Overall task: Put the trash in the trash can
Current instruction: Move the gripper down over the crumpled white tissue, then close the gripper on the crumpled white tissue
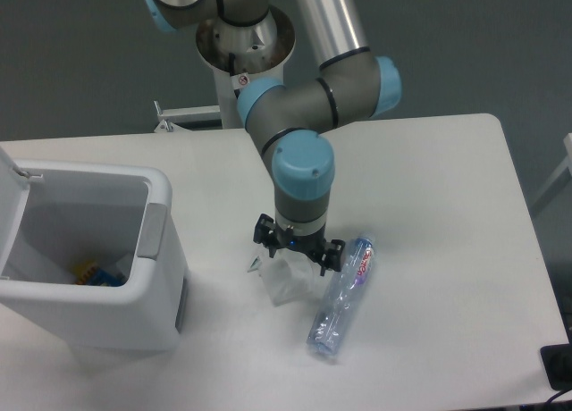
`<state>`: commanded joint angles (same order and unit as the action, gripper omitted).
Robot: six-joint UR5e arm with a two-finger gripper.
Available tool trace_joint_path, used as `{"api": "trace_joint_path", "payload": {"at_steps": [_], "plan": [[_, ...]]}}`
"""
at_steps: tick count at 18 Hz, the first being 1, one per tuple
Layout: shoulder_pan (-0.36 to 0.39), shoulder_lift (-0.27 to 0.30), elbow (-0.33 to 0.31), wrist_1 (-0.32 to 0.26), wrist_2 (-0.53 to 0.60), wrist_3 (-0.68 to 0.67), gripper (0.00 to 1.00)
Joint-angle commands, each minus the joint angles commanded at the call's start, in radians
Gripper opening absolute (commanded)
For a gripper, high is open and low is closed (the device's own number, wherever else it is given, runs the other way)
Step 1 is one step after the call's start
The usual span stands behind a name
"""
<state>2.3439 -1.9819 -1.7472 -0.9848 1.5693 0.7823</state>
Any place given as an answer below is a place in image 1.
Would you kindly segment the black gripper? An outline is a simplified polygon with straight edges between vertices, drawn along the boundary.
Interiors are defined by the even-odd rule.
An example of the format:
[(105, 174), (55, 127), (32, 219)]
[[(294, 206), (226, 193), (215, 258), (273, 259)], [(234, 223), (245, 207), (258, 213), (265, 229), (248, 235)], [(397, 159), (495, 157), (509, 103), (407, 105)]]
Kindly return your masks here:
[(324, 277), (327, 271), (339, 273), (346, 242), (342, 239), (326, 241), (325, 224), (309, 235), (296, 235), (292, 228), (282, 229), (267, 214), (260, 214), (254, 229), (253, 241), (268, 250), (274, 257), (280, 249), (301, 253), (320, 266), (319, 275)]

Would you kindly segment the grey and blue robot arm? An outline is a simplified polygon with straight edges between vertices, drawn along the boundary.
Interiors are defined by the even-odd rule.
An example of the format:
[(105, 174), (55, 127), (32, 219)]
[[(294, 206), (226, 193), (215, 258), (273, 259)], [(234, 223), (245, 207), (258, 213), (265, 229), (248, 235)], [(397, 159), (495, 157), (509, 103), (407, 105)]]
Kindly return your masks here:
[(274, 185), (275, 214), (259, 217), (254, 241), (337, 272), (345, 244), (324, 235), (335, 172), (324, 134), (392, 109), (402, 84), (392, 60), (371, 52), (354, 0), (297, 1), (319, 76), (288, 88), (270, 70), (290, 56), (294, 31), (269, 0), (145, 0), (158, 28), (196, 26), (201, 56), (230, 81), (222, 120), (245, 129)]

